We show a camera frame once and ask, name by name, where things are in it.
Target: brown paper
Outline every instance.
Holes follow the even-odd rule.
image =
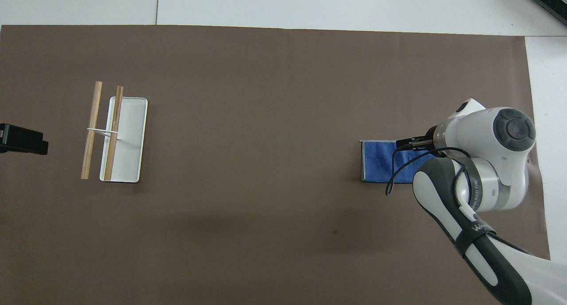
[[[140,181],[79,180],[93,84],[148,99]],[[521,37],[2,26],[2,304],[496,304],[411,185],[360,180],[360,139],[421,135],[469,97],[532,117]],[[482,217],[548,257],[535,153]]]

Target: white floor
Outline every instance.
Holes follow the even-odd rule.
[[[567,263],[567,27],[531,0],[0,0],[0,24],[198,24],[528,36],[549,249],[553,261]]]

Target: black strap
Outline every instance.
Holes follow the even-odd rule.
[[[464,256],[464,253],[474,240],[490,232],[496,234],[494,229],[483,220],[470,222],[462,229],[459,236],[457,236],[457,239],[455,240],[455,248],[459,252],[460,256]]]

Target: blue towel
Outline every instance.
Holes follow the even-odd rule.
[[[362,143],[362,180],[366,182],[388,183],[392,176],[392,154],[396,149],[395,141],[361,140]],[[396,169],[405,162],[427,151],[399,151],[396,153]],[[432,158],[426,155],[409,166],[406,166],[396,176],[395,183],[412,183],[417,169]]]

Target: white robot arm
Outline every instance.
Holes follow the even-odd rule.
[[[474,274],[502,304],[567,304],[567,266],[535,257],[499,238],[477,211],[506,210],[522,202],[526,157],[535,141],[533,122],[511,108],[485,109],[468,99],[424,137],[407,139],[414,149],[445,157],[424,163],[413,191],[441,226]]]

